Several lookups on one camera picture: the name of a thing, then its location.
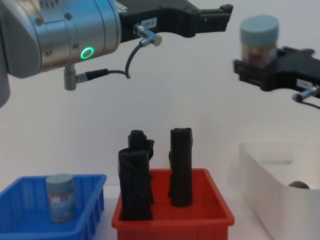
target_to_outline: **green led ring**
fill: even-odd
[[[90,54],[89,54],[88,56],[85,56],[85,53],[88,52],[88,51],[90,51]],[[94,53],[95,53],[95,49],[94,49],[93,47],[89,46],[89,47],[86,47],[85,49],[83,49],[83,51],[81,52],[80,57],[81,57],[82,59],[88,59],[88,58],[90,58]]]

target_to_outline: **jar lid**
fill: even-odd
[[[270,15],[259,15],[241,23],[241,42],[252,47],[273,45],[279,35],[279,21]]]
[[[45,180],[48,194],[67,193],[74,189],[74,177],[70,174],[57,174]]]

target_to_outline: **white wall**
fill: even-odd
[[[294,103],[292,90],[266,93],[238,81],[232,60],[240,57],[240,22],[257,14],[279,18],[280,46],[320,53],[320,2],[192,3],[203,9],[233,4],[227,32],[191,39],[163,33],[160,47],[137,54],[131,80],[109,75],[68,92],[62,69],[29,79],[11,77],[11,98],[0,110],[0,187],[19,176],[62,172],[104,173],[108,184],[117,184],[118,151],[132,129],[155,140],[151,167],[168,168],[170,129],[191,127],[193,166],[209,169],[218,183],[238,180],[240,142],[317,141],[319,110]],[[137,42],[123,43],[116,53],[76,69],[122,69]],[[312,101],[320,105],[319,99]]]

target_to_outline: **table surface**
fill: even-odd
[[[239,185],[224,184],[219,185],[218,188],[235,217],[235,224],[229,228],[229,240],[272,240],[245,201]],[[120,186],[104,186],[103,191],[105,210],[101,215],[93,240],[117,240],[117,231],[112,228],[111,221],[118,201]]]

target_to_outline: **red bin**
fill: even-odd
[[[171,205],[170,169],[152,169],[153,220],[123,221],[118,199],[112,226],[118,240],[227,240],[235,218],[207,169],[192,169],[193,204]]]

